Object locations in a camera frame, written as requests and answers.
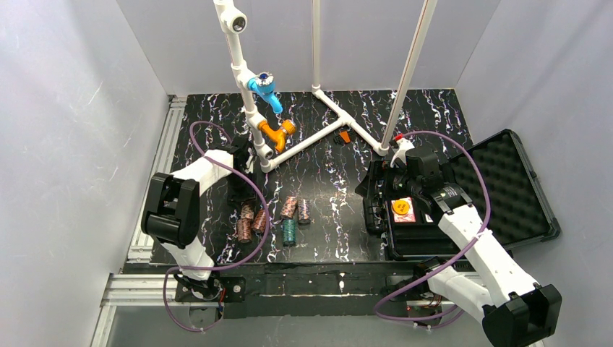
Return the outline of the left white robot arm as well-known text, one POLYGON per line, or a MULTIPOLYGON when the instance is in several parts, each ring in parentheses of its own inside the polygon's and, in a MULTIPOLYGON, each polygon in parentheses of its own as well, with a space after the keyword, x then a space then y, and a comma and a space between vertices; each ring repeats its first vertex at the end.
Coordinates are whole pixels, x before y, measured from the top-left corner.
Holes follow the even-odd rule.
POLYGON ((214 260, 198 238, 204 221, 202 196, 218 181, 227 180, 227 203, 241 207, 253 202, 256 193, 247 177, 256 182, 254 145, 237 137, 230 145, 216 146, 205 156, 173 173, 155 173, 145 197, 140 228, 159 242, 191 280, 207 281, 214 260))

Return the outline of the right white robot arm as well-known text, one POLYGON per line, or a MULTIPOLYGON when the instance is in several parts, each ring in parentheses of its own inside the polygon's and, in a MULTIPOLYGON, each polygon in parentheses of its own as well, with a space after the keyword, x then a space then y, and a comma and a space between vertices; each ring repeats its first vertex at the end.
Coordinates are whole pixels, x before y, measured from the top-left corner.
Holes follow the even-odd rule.
POLYGON ((440 295, 479 322, 493 346, 529 346, 555 333, 562 295, 521 268, 489 229, 489 193, 470 155, 440 163, 418 147, 403 158, 374 160, 356 193, 386 205, 410 200, 458 248, 448 260, 417 264, 383 304, 410 291, 440 295))

